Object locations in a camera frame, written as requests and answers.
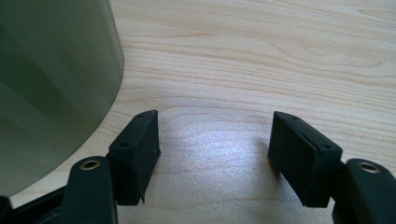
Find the screw hole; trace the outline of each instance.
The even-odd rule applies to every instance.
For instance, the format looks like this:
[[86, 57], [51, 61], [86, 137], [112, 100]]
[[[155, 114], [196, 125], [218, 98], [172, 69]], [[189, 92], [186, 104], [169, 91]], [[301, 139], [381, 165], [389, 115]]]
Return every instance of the screw hole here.
[[363, 171], [368, 173], [378, 174], [380, 172], [378, 167], [367, 162], [359, 162], [358, 165]]
[[86, 161], [79, 168], [81, 170], [93, 170], [100, 165], [100, 161]]
[[326, 143], [325, 143], [325, 144], [322, 144], [322, 147], [324, 147], [324, 148], [326, 148], [326, 149], [332, 148], [331, 146], [327, 145]]

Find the gray cylindrical object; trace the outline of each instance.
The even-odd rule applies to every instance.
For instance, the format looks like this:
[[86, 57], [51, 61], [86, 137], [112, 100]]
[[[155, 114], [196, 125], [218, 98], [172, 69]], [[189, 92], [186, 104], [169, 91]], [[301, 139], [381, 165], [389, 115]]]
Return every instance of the gray cylindrical object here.
[[59, 166], [114, 103], [123, 55], [107, 0], [0, 2], [0, 194]]

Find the light wood tabletop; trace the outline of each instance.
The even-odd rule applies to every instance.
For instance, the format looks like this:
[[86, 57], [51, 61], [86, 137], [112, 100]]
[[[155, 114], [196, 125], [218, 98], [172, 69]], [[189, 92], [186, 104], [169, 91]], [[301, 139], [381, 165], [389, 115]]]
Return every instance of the light wood tabletop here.
[[14, 195], [66, 184], [141, 112], [159, 111], [146, 203], [120, 223], [332, 223], [305, 208], [267, 159], [274, 111], [396, 175], [396, 2], [111, 0], [125, 72], [100, 127], [64, 164]]

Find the black plastic part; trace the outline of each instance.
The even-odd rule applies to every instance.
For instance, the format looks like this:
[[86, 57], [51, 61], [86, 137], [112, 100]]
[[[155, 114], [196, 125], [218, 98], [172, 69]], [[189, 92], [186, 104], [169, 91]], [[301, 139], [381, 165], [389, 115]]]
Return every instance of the black plastic part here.
[[14, 223], [55, 223], [64, 197], [64, 187], [14, 210]]
[[346, 171], [347, 167], [340, 162], [338, 170], [331, 176], [331, 195], [335, 200], [332, 221], [334, 224], [359, 224], [346, 189]]
[[89, 157], [73, 165], [57, 223], [117, 223], [110, 165]]
[[8, 224], [12, 218], [12, 206], [8, 197], [0, 196], [0, 223]]
[[349, 160], [345, 180], [360, 224], [396, 223], [396, 180], [385, 167], [372, 161]]
[[327, 207], [343, 150], [302, 119], [275, 112], [268, 157], [307, 207]]
[[109, 147], [115, 197], [118, 205], [145, 201], [146, 189], [160, 156], [158, 111], [135, 116]]

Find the wooden table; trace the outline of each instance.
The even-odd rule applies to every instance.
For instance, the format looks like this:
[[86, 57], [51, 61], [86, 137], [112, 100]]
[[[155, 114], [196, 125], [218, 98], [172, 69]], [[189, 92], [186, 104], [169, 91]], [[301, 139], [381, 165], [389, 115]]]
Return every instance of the wooden table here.
[[273, 112], [301, 117], [396, 175], [394, 1], [111, 1], [125, 55], [118, 98], [68, 161], [12, 197], [63, 186], [136, 114], [159, 110], [147, 202], [120, 223], [332, 223], [267, 159]]

